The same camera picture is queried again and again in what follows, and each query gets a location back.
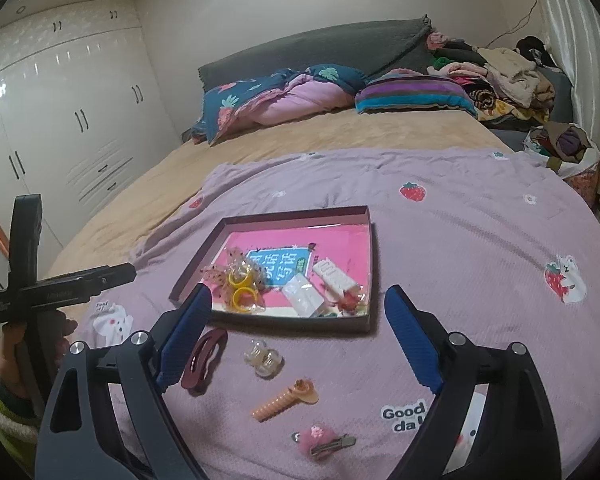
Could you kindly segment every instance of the wardrobe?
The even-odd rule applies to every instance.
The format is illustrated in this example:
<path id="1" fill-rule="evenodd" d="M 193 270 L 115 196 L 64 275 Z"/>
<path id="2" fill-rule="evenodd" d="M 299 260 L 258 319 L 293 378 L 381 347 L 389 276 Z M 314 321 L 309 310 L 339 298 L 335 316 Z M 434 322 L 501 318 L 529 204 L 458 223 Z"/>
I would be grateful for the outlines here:
<path id="1" fill-rule="evenodd" d="M 42 276 L 97 212 L 180 144 L 133 0 L 95 0 L 0 29 L 0 225 L 40 193 Z"/>

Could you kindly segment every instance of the beige bed sheet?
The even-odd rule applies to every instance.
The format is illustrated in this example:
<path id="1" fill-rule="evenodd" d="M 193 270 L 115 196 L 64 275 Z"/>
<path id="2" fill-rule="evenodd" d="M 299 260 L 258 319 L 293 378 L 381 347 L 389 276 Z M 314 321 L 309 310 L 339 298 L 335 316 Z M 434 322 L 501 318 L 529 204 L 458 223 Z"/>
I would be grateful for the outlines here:
<path id="1" fill-rule="evenodd" d="M 188 142 L 94 216 L 58 255 L 49 275 L 127 261 L 130 249 L 195 195 L 205 177 L 224 162 L 241 164 L 339 148 L 443 150 L 452 146 L 511 152 L 460 110 L 358 114 L 350 109 L 264 128 L 213 147 Z M 80 321 L 86 305 L 64 310 Z"/>

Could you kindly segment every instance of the green sleeve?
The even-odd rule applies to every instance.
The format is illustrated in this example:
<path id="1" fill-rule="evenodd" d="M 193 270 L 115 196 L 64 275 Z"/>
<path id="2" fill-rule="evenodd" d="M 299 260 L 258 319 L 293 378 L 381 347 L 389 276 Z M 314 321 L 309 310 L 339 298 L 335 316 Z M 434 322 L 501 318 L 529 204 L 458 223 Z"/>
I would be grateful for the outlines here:
<path id="1" fill-rule="evenodd" d="M 30 400 L 15 396 L 0 383 L 0 442 L 32 478 L 39 425 Z"/>

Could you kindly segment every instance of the headboard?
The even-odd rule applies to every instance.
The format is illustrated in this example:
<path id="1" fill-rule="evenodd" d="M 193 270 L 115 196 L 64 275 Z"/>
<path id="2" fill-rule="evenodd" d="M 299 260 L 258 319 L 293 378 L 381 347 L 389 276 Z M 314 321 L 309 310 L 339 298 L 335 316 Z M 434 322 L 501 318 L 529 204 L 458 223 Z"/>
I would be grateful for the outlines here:
<path id="1" fill-rule="evenodd" d="M 411 68 L 427 72 L 433 57 L 426 39 L 431 20 L 361 22 L 318 28 L 269 41 L 198 70 L 204 91 L 241 79 L 269 75 L 279 68 L 304 70 L 320 63 L 335 63 L 357 68 L 378 77 L 392 68 Z"/>

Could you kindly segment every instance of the silver bolt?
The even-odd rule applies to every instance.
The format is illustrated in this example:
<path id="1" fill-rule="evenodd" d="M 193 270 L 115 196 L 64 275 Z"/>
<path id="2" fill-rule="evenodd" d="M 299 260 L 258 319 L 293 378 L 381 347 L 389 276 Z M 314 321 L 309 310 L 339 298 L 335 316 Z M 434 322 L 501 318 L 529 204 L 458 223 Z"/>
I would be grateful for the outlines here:
<path id="1" fill-rule="evenodd" d="M 72 354 L 79 354 L 84 350 L 84 343 L 82 341 L 76 341 L 69 347 L 69 352 Z"/>
<path id="2" fill-rule="evenodd" d="M 135 332 L 131 335 L 131 342 L 134 345 L 141 345 L 142 343 L 144 343 L 147 339 L 149 339 L 149 335 L 147 332 L 143 332 L 142 330 L 140 332 Z"/>
<path id="3" fill-rule="evenodd" d="M 452 332 L 449 334 L 449 342 L 455 346 L 462 346 L 466 343 L 466 338 L 459 332 Z"/>
<path id="4" fill-rule="evenodd" d="M 511 345 L 511 349 L 516 355 L 526 354 L 526 346 L 524 346 L 522 343 L 513 343 L 513 345 Z"/>

